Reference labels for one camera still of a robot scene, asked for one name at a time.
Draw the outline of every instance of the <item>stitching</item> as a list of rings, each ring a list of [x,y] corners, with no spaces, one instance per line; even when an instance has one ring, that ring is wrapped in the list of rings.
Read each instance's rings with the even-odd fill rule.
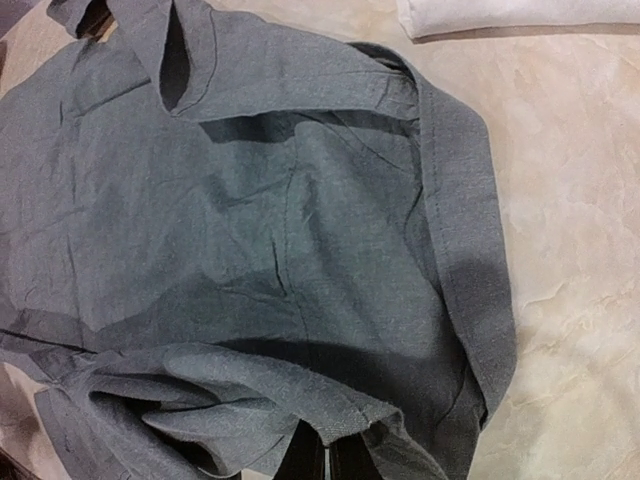
[[[340,117],[339,113],[334,112],[332,113],[332,116],[338,121],[340,122],[340,124],[342,126],[344,126],[348,132],[353,136],[354,140],[356,140],[361,146],[362,148],[364,148],[365,150],[367,150],[369,153],[375,155],[376,157],[378,157],[380,160],[382,160],[384,163],[386,163],[387,165],[389,165],[392,168],[395,168],[397,170],[400,170],[402,173],[408,174],[410,175],[410,172],[408,172],[407,170],[405,170],[404,168],[402,168],[399,165],[396,165],[395,163],[393,163],[391,160],[387,159],[386,157],[384,157],[382,154],[380,154],[379,152],[376,152],[372,147],[370,147],[368,144],[366,144],[364,142],[364,140],[362,140],[362,138],[360,138],[360,136],[358,136],[358,134],[356,133],[355,129],[350,128],[349,125],[347,125],[345,123],[345,121],[342,119],[342,117]],[[331,130],[334,131],[334,133],[340,137],[342,137],[338,131],[336,129],[331,128]]]
[[[202,101],[202,99],[206,96],[206,94],[209,92],[209,88],[211,88],[211,82],[213,81],[213,77],[214,77],[216,71],[218,70],[218,35],[216,33],[216,24],[215,24],[215,22],[213,20],[213,10],[212,9],[209,12],[209,21],[211,22],[211,35],[213,37],[213,49],[214,49],[214,52],[213,52],[213,68],[211,70],[211,75],[209,75],[209,78],[207,79],[207,84],[206,84],[205,88],[202,90],[202,93],[200,94],[200,97],[198,97],[197,99],[193,100],[193,102],[191,102],[190,105],[186,105],[181,110],[179,110],[177,112],[174,112],[173,115],[181,115],[181,114],[185,113],[187,110],[189,110],[190,108],[195,107],[196,105],[198,105]]]
[[[273,444],[273,446],[267,450],[266,452],[264,452],[262,455],[260,455],[258,458],[256,458],[253,462],[251,462],[249,465],[246,465],[244,468],[251,468],[253,465],[255,465],[256,463],[258,463],[260,460],[262,460],[263,458],[265,458],[267,455],[269,455],[270,453],[272,453],[276,448],[278,448],[278,446],[280,444],[282,444],[287,438],[287,435],[281,435],[280,439],[278,439],[278,441],[276,443]]]
[[[134,85],[130,85],[127,88],[123,89],[120,92],[114,93],[113,95],[109,95],[107,97],[101,98],[99,100],[97,100],[95,103],[89,105],[88,107],[86,107],[83,110],[78,110],[77,113],[75,115],[73,115],[76,118],[81,118],[84,117],[90,113],[92,113],[93,111],[97,110],[98,108],[102,107],[103,105],[117,99],[120,97],[123,97],[129,93],[135,92],[136,90],[138,90],[139,88],[142,88],[146,85],[149,85],[151,83],[151,80],[149,80],[148,78],[145,80],[140,80],[138,82],[136,82]]]
[[[246,91],[251,91],[252,89],[256,89],[256,88],[260,88],[262,90],[264,89],[273,89],[273,88],[278,88],[280,89],[281,87],[279,85],[281,85],[283,82],[286,82],[286,84],[294,84],[294,83],[303,83],[303,82],[310,82],[316,78],[320,78],[320,77],[346,77],[349,75],[361,75],[361,74],[368,74],[368,75],[385,75],[385,76],[394,76],[394,77],[400,77],[400,74],[395,74],[395,73],[386,73],[386,72],[372,72],[372,71],[368,71],[368,70],[355,70],[352,72],[338,72],[338,73],[319,73],[317,75],[313,75],[313,76],[309,76],[309,75],[302,75],[302,76],[286,76],[286,77],[264,77],[262,79],[260,79],[260,82],[256,82],[256,83],[252,83],[250,85],[246,85],[243,87],[230,87],[230,88],[225,88],[223,90],[216,90],[215,94],[216,96],[220,96],[220,95],[224,95],[228,92],[236,92],[238,95],[242,95],[243,92]],[[209,83],[207,84],[207,88],[205,89],[205,93],[202,95],[201,98],[199,98],[197,101],[195,101],[195,103],[189,105],[188,107],[185,107],[183,110],[177,111],[177,112],[172,112],[171,114],[173,116],[177,116],[177,115],[181,115],[183,113],[186,113],[187,110],[192,109],[193,107],[195,107],[196,105],[199,105],[201,103],[201,101],[204,99],[204,97],[206,96],[207,93],[209,93],[209,88],[210,88],[210,83],[211,80],[213,79],[213,74],[211,75],[211,79],[209,81]],[[395,100],[392,98],[386,98],[385,101],[388,102],[392,102],[395,103],[397,105],[401,105],[401,106],[408,106],[408,107],[415,107],[414,103],[411,102],[401,102],[399,100]]]
[[[430,119],[431,119],[431,173],[433,176],[433,181],[434,181],[434,191],[431,193],[430,196],[433,197],[433,204],[435,206],[435,216],[436,216],[436,221],[438,224],[438,235],[440,236],[440,242],[442,245],[442,251],[443,251],[443,255],[446,257],[446,262],[448,265],[451,265],[451,256],[449,253],[449,248],[448,248],[448,244],[444,238],[444,236],[442,235],[442,225],[443,225],[443,221],[442,221],[442,213],[440,211],[440,202],[438,200],[438,192],[440,190],[440,186],[438,185],[438,170],[436,168],[436,142],[437,142],[437,136],[436,136],[436,128],[435,128],[435,122],[433,121],[433,118],[435,117],[435,113],[434,113],[434,108],[433,108],[433,92],[429,91],[429,109],[431,112],[430,115]],[[452,291],[451,291],[451,299],[455,305],[455,307],[458,310],[463,310],[460,307],[460,299],[458,297],[458,284],[453,276],[453,274],[451,273],[451,271],[447,271],[446,272],[447,278],[449,279],[449,282],[451,283],[451,287],[452,287]],[[457,322],[457,326],[462,330],[462,333],[464,334],[464,336],[466,337],[466,339],[470,339],[472,336],[469,334],[469,330],[466,326],[466,324],[463,322]],[[469,359],[469,357],[473,357],[479,364],[479,366],[481,368],[479,368],[479,371],[476,372],[472,369],[473,373],[475,375],[478,375],[480,377],[482,377],[482,380],[484,381],[484,383],[487,385],[487,387],[491,390],[492,393],[495,393],[495,389],[493,388],[493,384],[489,381],[489,379],[487,378],[487,376],[485,375],[484,372],[484,366],[482,365],[482,361],[479,359],[478,356],[473,354],[473,351],[469,351],[467,350],[467,348],[465,347],[464,343],[462,344],[463,346],[463,350],[465,352],[465,355],[467,357],[467,361]],[[484,401],[487,402],[487,398],[486,395],[483,393],[483,397],[484,397]]]
[[[298,168],[298,138],[295,136],[293,136],[294,138],[294,149],[295,149],[295,163],[293,165],[293,167],[291,168],[290,171],[290,177],[289,177],[289,183],[287,184],[287,191],[285,193],[285,211],[284,211],[284,271],[286,273],[287,276],[287,283],[289,284],[289,289],[291,290],[291,294],[293,296],[294,299],[294,303],[296,305],[296,308],[298,310],[298,315],[300,317],[300,320],[304,326],[304,331],[305,331],[305,336],[307,338],[307,352],[309,355],[309,363],[310,363],[310,367],[313,370],[313,357],[312,357],[312,352],[311,352],[311,346],[310,346],[310,337],[309,337],[309,327],[307,325],[307,322],[304,318],[304,315],[302,314],[302,307],[300,305],[300,302],[298,300],[298,295],[295,292],[295,288],[291,282],[291,275],[290,275],[290,271],[289,271],[289,257],[288,257],[288,253],[289,253],[289,235],[288,235],[288,214],[289,214],[289,190],[291,187],[291,183],[293,181],[293,177],[295,175],[295,172]],[[349,398],[344,392],[342,392],[341,390],[339,390],[337,392],[343,399],[345,399],[348,403],[350,403],[351,405],[353,405],[353,407],[357,410],[358,414],[362,417],[362,419],[366,422],[367,428],[371,425],[371,420],[369,419],[369,417],[365,414],[365,412],[360,408],[360,406],[351,398]]]
[[[434,431],[440,428],[440,426],[442,425],[442,422],[444,422],[447,418],[449,418],[449,416],[453,413],[453,411],[456,409],[456,407],[459,405],[460,401],[462,400],[462,394],[465,390],[465,387],[468,384],[468,378],[467,378],[468,370],[469,370],[469,364],[467,363],[462,369],[462,383],[460,384],[460,388],[456,392],[456,395],[453,399],[453,402],[451,403],[451,406],[442,414],[440,419],[435,422],[434,424],[435,426],[433,427]]]
[[[71,267],[71,275],[72,275],[72,283],[71,288],[73,288],[73,303],[76,309],[76,315],[78,318],[82,318],[81,308],[80,308],[80,288],[78,286],[78,273],[76,270],[76,262],[73,255],[73,249],[71,248],[71,238],[69,237],[69,232],[67,232],[66,237],[67,244],[67,256],[69,257],[69,266]],[[84,328],[82,325],[79,326],[78,330],[80,331],[80,345],[82,348],[85,348],[86,341],[84,338]]]
[[[22,312],[20,313],[20,316],[22,315],[26,315],[27,310],[22,310]],[[49,345],[52,347],[61,347],[64,348],[66,350],[69,350],[71,352],[75,352],[75,353],[91,353],[91,354],[96,354],[97,352],[91,351],[89,349],[86,349],[84,347],[78,347],[75,345],[66,345],[64,343],[58,343],[58,342],[50,342],[48,340],[41,340],[39,338],[35,338],[32,337],[30,335],[24,334],[24,333],[18,333],[18,332],[14,332],[11,330],[8,330],[6,328],[0,328],[0,333],[2,334],[2,340],[8,338],[8,337],[12,337],[12,338],[16,338],[19,340],[24,340],[26,342],[29,343],[38,343],[41,345]]]

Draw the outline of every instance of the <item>marble surface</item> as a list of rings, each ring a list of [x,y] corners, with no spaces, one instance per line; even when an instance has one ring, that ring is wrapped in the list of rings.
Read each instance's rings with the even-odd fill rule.
[[[480,439],[470,478],[638,478],[640,27],[485,30],[412,44],[394,0],[212,3],[388,45],[484,117],[519,366]],[[0,95],[68,41],[44,6],[36,7],[3,40]],[[11,382],[24,415],[38,387],[14,371]],[[12,395],[5,384],[3,399]],[[19,429],[5,426],[0,442],[43,478],[66,478],[39,423],[24,421],[24,444]]]

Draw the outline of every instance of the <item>shirt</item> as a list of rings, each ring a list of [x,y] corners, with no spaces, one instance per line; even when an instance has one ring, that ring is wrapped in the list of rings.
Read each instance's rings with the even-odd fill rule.
[[[488,136],[388,49],[58,0],[0,101],[0,361],[73,478],[273,474],[299,420],[465,478],[515,365]]]

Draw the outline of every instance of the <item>dark object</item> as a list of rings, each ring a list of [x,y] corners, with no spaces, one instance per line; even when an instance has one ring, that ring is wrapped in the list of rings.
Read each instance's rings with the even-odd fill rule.
[[[329,455],[331,474],[326,476]],[[299,422],[282,465],[273,480],[383,480],[364,444],[355,434],[326,449],[311,425]]]
[[[0,448],[0,480],[39,480]]]

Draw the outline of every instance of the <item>folded white cloth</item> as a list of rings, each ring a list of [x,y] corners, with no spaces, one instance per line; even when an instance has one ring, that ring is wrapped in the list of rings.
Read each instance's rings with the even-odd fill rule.
[[[483,27],[640,23],[640,0],[398,0],[411,38]]]

